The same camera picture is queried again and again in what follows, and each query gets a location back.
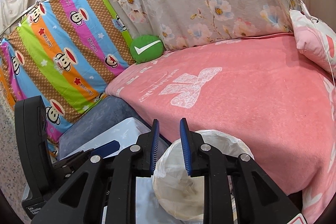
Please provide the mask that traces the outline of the colourful monkey striped sheet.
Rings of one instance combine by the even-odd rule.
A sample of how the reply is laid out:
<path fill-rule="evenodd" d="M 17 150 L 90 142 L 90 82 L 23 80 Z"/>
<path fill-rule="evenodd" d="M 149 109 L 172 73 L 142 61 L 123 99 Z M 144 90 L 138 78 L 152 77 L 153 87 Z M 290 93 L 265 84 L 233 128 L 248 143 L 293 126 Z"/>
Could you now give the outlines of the colourful monkey striped sheet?
<path fill-rule="evenodd" d="M 131 41 L 109 0 L 38 3 L 1 41 L 1 93 L 11 106 L 41 96 L 56 156 L 60 137 L 134 63 Z"/>

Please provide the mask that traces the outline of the white lined trash bin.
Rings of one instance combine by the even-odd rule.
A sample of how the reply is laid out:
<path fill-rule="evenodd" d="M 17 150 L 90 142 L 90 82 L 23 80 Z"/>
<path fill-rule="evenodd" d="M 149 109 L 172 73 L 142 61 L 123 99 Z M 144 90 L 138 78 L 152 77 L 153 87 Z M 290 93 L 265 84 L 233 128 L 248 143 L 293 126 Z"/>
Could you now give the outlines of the white lined trash bin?
<path fill-rule="evenodd" d="M 253 157 L 250 148 L 239 138 L 218 130 L 198 130 L 197 133 L 223 154 L 237 157 L 246 153 Z M 188 176 L 179 139 L 157 161 L 153 189 L 161 207 L 175 219 L 183 223 L 203 222 L 204 178 Z"/>

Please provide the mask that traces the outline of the blue grey velvet pillow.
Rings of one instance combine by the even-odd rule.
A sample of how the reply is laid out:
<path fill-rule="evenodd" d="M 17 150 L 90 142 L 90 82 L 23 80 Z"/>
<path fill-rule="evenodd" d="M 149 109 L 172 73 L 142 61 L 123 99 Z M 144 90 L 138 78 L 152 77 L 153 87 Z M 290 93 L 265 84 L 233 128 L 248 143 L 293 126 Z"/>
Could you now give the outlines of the blue grey velvet pillow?
<path fill-rule="evenodd" d="M 127 118 L 135 118 L 151 128 L 153 121 L 146 121 L 126 101 L 107 96 L 76 121 L 59 139 L 58 159 L 62 159 L 86 142 Z"/>

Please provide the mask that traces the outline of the pink floral pillow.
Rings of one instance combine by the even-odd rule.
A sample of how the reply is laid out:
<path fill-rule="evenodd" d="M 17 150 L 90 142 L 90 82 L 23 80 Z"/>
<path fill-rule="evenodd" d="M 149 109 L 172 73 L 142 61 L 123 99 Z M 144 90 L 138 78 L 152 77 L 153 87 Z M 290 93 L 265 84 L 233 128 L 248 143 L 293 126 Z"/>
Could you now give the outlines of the pink floral pillow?
<path fill-rule="evenodd" d="M 325 22 L 290 10 L 296 47 L 305 57 L 335 76 L 336 34 Z"/>

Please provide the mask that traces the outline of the green checkmark round cushion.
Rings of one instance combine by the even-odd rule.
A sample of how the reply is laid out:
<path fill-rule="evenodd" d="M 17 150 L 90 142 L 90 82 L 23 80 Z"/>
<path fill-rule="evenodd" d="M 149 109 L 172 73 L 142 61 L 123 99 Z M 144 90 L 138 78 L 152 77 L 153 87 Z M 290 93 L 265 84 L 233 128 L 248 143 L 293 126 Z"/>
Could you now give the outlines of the green checkmark round cushion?
<path fill-rule="evenodd" d="M 130 54 L 137 64 L 153 61 L 165 51 L 160 38 L 153 35 L 139 36 L 131 42 Z"/>

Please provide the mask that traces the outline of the pink towel blanket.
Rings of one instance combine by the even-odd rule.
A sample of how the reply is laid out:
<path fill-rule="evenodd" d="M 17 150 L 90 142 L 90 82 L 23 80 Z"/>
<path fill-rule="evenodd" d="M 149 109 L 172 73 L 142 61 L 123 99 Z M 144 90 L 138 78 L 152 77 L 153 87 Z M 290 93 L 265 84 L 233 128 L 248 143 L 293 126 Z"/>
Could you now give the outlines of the pink towel blanket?
<path fill-rule="evenodd" d="M 335 195 L 335 87 L 291 35 L 223 41 L 134 64 L 106 93 L 125 100 L 169 141 L 179 122 L 241 139 L 286 193 L 303 194 L 314 223 Z"/>

